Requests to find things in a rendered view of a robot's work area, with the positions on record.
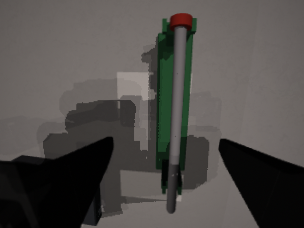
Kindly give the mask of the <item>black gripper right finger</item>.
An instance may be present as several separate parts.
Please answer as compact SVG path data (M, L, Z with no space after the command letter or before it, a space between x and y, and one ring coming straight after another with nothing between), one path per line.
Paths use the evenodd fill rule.
M259 228L304 228L304 167L227 139L218 148Z

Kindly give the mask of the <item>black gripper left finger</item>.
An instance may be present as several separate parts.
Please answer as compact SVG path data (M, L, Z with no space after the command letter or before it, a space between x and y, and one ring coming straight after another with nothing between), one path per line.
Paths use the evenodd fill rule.
M106 137L40 165L0 161L0 199L19 202L31 228L81 228L113 148Z

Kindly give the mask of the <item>grey pin with red cap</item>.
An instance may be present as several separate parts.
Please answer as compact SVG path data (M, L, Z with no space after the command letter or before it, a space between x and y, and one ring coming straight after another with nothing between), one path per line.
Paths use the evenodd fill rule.
M170 30L175 32L172 80L172 103L168 169L167 211L174 213L178 191L184 80L186 65L186 34L192 29L193 17L178 13L170 17Z

